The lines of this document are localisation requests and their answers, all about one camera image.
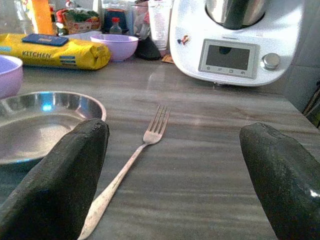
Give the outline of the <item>blue flat pack label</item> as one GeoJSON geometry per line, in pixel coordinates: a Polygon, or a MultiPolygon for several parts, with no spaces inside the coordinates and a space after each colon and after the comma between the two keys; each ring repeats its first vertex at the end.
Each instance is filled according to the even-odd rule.
{"type": "Polygon", "coordinates": [[[23,37],[21,41],[23,43],[62,47],[69,39],[63,36],[31,33],[23,37]]]}

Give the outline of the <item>white kitchen cooking machine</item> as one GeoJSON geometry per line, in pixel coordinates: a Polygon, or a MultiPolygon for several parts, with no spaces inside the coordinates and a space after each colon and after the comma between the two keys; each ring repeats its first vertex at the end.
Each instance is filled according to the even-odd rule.
{"type": "Polygon", "coordinates": [[[214,22],[206,0],[174,0],[169,45],[186,75],[235,86],[263,86],[291,65],[301,33],[306,0],[269,0],[255,24],[232,30],[214,22]]]}

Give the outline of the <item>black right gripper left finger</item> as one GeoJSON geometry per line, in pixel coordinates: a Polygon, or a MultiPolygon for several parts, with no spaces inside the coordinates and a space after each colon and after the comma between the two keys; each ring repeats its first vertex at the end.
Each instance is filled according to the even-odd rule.
{"type": "Polygon", "coordinates": [[[109,127],[94,118],[65,134],[0,207],[0,240],[77,240],[94,199],[109,127]]]}

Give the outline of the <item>steel mixing jug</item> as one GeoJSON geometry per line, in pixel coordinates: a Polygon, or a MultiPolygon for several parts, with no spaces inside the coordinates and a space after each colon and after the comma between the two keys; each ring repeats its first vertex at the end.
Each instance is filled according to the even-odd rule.
{"type": "Polygon", "coordinates": [[[208,16],[229,30],[254,25],[264,16],[270,0],[205,0],[208,16]]]}

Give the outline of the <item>round steel plate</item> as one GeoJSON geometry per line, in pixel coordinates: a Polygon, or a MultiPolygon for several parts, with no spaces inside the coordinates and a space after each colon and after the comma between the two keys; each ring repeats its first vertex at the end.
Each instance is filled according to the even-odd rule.
{"type": "Polygon", "coordinates": [[[97,99],[70,91],[38,91],[0,99],[0,166],[33,165],[83,121],[107,112],[97,99]]]}

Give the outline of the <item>dark blue jar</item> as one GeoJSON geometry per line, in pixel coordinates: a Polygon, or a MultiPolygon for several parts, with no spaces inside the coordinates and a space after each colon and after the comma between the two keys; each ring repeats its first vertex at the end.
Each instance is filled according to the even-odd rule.
{"type": "Polygon", "coordinates": [[[129,29],[127,26],[125,11],[123,9],[106,8],[104,10],[102,31],[105,33],[109,33],[110,28],[113,26],[113,18],[119,19],[118,24],[122,29],[122,33],[126,34],[129,31],[129,29]]]}

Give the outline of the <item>lilac plastic bowl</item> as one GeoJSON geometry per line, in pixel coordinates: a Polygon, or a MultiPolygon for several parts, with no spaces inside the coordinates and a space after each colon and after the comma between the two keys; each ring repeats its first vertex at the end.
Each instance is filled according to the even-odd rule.
{"type": "Polygon", "coordinates": [[[102,43],[108,47],[112,62],[122,62],[130,58],[135,53],[139,42],[135,36],[122,34],[95,34],[90,39],[92,42],[102,43]]]}
{"type": "Polygon", "coordinates": [[[0,99],[16,95],[23,83],[23,61],[0,54],[0,99]]]}

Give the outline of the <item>yellow kitchen roll pack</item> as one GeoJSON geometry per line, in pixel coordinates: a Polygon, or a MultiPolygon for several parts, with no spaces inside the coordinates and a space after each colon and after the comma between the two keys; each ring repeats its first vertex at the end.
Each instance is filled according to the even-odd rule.
{"type": "Polygon", "coordinates": [[[0,55],[19,58],[24,65],[98,70],[111,58],[108,47],[102,43],[69,39],[63,46],[23,42],[25,34],[0,33],[0,55]]]}

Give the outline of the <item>white tube container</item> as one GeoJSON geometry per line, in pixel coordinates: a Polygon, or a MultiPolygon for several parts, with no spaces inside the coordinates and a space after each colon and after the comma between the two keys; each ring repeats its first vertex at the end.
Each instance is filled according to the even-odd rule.
{"type": "Polygon", "coordinates": [[[168,46],[172,0],[149,0],[148,13],[151,39],[159,51],[168,46]]]}

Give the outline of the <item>silver metal fork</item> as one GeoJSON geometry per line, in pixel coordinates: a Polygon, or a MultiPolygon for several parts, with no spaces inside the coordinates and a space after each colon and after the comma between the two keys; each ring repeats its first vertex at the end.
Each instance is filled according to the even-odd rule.
{"type": "Polygon", "coordinates": [[[169,117],[170,109],[164,105],[158,106],[156,114],[150,121],[143,135],[143,144],[135,150],[135,152],[132,154],[120,172],[116,175],[116,177],[110,182],[110,184],[99,194],[99,196],[93,200],[77,240],[86,240],[94,232],[122,180],[130,170],[139,154],[145,147],[157,144],[162,139],[169,117]]]}

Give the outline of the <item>colourful snack bag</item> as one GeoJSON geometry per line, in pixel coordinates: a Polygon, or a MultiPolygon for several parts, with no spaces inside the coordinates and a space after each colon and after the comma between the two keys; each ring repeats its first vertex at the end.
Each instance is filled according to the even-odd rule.
{"type": "Polygon", "coordinates": [[[63,8],[56,12],[56,27],[59,36],[99,31],[101,20],[99,14],[90,9],[63,8]]]}

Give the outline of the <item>orange carton box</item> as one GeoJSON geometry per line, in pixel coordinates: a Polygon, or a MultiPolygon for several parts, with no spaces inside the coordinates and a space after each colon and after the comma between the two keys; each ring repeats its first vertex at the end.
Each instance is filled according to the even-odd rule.
{"type": "Polygon", "coordinates": [[[36,34],[54,35],[51,10],[48,0],[31,0],[33,10],[34,32],[36,34]]]}

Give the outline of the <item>black cloth pouch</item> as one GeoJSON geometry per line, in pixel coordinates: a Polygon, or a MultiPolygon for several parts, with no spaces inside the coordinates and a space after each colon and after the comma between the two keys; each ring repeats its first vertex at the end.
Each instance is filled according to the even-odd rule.
{"type": "Polygon", "coordinates": [[[134,56],[144,60],[155,61],[161,58],[161,53],[152,39],[147,37],[138,41],[134,56]]]}

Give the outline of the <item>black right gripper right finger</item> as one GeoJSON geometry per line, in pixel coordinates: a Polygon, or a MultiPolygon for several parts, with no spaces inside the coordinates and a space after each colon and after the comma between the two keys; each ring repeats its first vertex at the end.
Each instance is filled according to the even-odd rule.
{"type": "Polygon", "coordinates": [[[242,155],[278,240],[320,240],[320,163],[270,125],[241,128],[242,155]]]}

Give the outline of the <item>small clear red-capped bottle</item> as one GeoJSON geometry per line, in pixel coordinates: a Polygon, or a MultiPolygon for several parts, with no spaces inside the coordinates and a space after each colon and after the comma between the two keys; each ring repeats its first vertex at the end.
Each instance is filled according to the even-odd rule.
{"type": "Polygon", "coordinates": [[[113,17],[111,19],[112,26],[109,29],[109,34],[115,34],[115,35],[121,35],[122,34],[122,29],[119,25],[120,23],[120,18],[119,17],[113,17]]]}

